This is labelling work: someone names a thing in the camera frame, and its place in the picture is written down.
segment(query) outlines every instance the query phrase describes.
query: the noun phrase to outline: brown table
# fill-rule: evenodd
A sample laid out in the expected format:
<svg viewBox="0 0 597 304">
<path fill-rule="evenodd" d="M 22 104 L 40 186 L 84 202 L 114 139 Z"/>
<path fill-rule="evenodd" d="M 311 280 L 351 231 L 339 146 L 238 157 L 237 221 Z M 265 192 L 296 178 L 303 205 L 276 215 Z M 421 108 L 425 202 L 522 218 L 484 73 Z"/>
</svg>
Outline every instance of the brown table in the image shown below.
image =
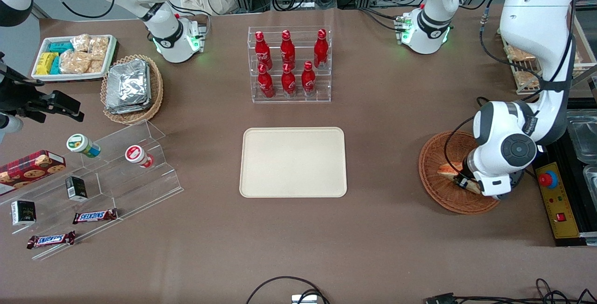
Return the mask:
<svg viewBox="0 0 597 304">
<path fill-rule="evenodd" d="M 42 262 L 30 260 L 26 239 L 2 225 L 0 302 L 243 303 L 258 284 L 280 275 L 307 278 L 344 304 L 419 303 L 449 291 L 531 296 L 537 277 L 575 296 L 594 286 L 597 249 L 553 247 L 532 179 L 476 216 L 444 210 L 420 183 L 421 147 L 473 115 L 476 96 L 517 98 L 508 66 L 479 46 L 481 13 L 459 11 L 448 42 L 433 55 L 398 46 L 390 30 L 357 11 L 217 17 L 205 53 L 182 64 L 160 57 L 139 20 L 42 20 L 42 37 L 113 34 L 120 57 L 145 54 L 156 61 L 165 97 L 152 122 L 167 135 L 166 158 L 185 191 Z M 252 104 L 248 26 L 323 23 L 334 30 L 332 103 Z M 486 32 L 498 23 L 492 17 Z M 489 49 L 503 55 L 499 41 L 486 36 Z M 100 138 L 123 127 L 103 116 L 100 83 L 45 87 L 53 89 L 80 100 L 85 121 L 26 121 L 0 146 L 3 162 L 38 149 L 66 152 L 64 142 L 75 132 Z M 299 126 L 344 130 L 347 194 L 243 198 L 243 132 Z M 305 289 L 278 281 L 254 300 L 286 303 Z"/>
</svg>

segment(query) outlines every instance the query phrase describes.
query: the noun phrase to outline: red cookie box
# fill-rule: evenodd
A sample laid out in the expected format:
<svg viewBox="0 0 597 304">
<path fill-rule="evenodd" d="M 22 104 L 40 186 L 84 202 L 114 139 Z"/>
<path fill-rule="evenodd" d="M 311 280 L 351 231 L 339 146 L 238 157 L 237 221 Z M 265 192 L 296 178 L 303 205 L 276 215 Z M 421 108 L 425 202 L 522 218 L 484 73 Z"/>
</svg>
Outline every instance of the red cookie box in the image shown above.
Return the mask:
<svg viewBox="0 0 597 304">
<path fill-rule="evenodd" d="M 40 150 L 0 166 L 0 195 L 29 185 L 34 181 L 61 172 L 66 168 L 64 157 Z"/>
</svg>

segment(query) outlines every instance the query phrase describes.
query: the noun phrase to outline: red bottle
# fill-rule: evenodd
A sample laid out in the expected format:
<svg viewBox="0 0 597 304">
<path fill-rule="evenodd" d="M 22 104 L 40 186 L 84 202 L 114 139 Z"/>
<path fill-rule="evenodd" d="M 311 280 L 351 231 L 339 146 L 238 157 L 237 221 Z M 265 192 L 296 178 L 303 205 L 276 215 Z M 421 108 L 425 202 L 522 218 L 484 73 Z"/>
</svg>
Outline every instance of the red bottle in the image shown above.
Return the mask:
<svg viewBox="0 0 597 304">
<path fill-rule="evenodd" d="M 300 77 L 303 83 L 303 92 L 306 97 L 312 97 L 315 94 L 315 71 L 313 71 L 313 63 L 305 62 L 305 69 Z"/>
<path fill-rule="evenodd" d="M 290 70 L 294 70 L 294 43 L 290 40 L 290 31 L 284 30 L 282 32 L 282 44 L 280 45 L 280 51 L 282 53 L 282 64 L 288 64 Z"/>
<path fill-rule="evenodd" d="M 297 95 L 295 91 L 296 86 L 294 84 L 294 75 L 289 64 L 282 65 L 282 88 L 284 89 L 284 96 L 286 98 L 294 98 Z"/>
<path fill-rule="evenodd" d="M 264 64 L 259 64 L 257 70 L 259 71 L 259 76 L 257 77 L 259 88 L 262 90 L 265 98 L 273 98 L 273 96 L 276 95 L 276 90 L 273 87 L 271 76 L 267 73 L 266 66 Z"/>
<path fill-rule="evenodd" d="M 328 67 L 328 40 L 326 39 L 326 30 L 320 29 L 317 32 L 317 42 L 315 42 L 315 58 L 313 63 L 318 69 L 326 69 Z"/>
<path fill-rule="evenodd" d="M 265 39 L 263 39 L 263 32 L 255 32 L 255 53 L 259 64 L 267 66 L 267 70 L 271 70 L 273 62 L 271 62 L 271 54 L 269 53 L 269 45 L 267 45 Z"/>
</svg>

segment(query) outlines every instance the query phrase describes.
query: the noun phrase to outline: brown basket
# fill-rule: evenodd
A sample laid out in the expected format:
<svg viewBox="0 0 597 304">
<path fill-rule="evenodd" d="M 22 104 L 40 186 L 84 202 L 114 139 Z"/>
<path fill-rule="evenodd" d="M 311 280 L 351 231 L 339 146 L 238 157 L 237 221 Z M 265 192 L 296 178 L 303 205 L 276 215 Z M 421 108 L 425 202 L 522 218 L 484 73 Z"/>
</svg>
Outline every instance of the brown basket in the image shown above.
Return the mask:
<svg viewBox="0 0 597 304">
<path fill-rule="evenodd" d="M 444 144 L 450 133 L 451 131 L 444 131 L 433 136 L 421 149 L 418 174 L 427 193 L 441 206 L 456 213 L 480 214 L 490 211 L 497 206 L 499 200 L 462 189 L 437 173 L 439 166 L 446 163 Z M 476 147 L 472 134 L 457 131 L 448 143 L 448 158 L 462 161 Z"/>
<path fill-rule="evenodd" d="M 104 109 L 104 115 L 116 123 L 132 125 L 144 119 L 149 120 L 158 112 L 158 110 L 160 110 L 160 106 L 162 105 L 162 99 L 164 98 L 164 82 L 162 81 L 162 74 L 160 74 L 158 66 L 156 66 L 151 58 L 144 55 L 134 54 L 121 58 L 114 62 L 114 64 L 124 64 L 125 62 L 130 62 L 137 58 L 142 59 L 149 64 L 149 81 L 151 81 L 151 98 L 153 104 L 145 111 L 132 111 L 131 113 L 125 114 L 112 114 Z M 102 79 L 102 92 L 100 92 L 100 100 L 102 100 L 104 106 L 106 105 L 107 78 L 108 75 L 106 74 Z"/>
</svg>

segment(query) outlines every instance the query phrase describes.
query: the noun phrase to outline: small black box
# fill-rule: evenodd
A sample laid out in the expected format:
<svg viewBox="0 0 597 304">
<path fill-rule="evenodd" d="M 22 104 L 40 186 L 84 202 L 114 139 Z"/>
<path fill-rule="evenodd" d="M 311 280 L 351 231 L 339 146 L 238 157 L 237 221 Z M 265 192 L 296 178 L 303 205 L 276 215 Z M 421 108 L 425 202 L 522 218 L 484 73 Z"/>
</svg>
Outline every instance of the small black box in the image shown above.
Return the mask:
<svg viewBox="0 0 597 304">
<path fill-rule="evenodd" d="M 37 217 L 35 203 L 27 200 L 15 200 L 10 205 L 13 213 L 13 225 L 32 225 Z"/>
<path fill-rule="evenodd" d="M 69 199 L 74 201 L 87 200 L 87 190 L 85 181 L 81 178 L 70 176 L 66 179 L 66 191 L 69 193 Z"/>
</svg>

